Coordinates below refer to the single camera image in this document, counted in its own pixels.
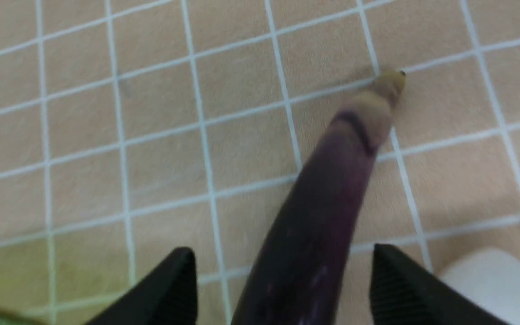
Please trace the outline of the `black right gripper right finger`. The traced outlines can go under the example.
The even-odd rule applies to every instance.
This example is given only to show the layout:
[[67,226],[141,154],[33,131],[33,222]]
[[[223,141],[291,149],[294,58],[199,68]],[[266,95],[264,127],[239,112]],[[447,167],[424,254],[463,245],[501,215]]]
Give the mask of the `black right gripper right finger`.
[[505,325],[397,246],[376,243],[369,289],[376,325]]

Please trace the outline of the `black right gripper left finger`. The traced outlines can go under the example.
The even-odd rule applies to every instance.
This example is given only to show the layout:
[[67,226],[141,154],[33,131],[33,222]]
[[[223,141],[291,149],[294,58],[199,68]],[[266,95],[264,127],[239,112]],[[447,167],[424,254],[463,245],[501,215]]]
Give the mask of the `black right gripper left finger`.
[[124,296],[88,325],[194,325],[197,272],[194,251],[176,247]]

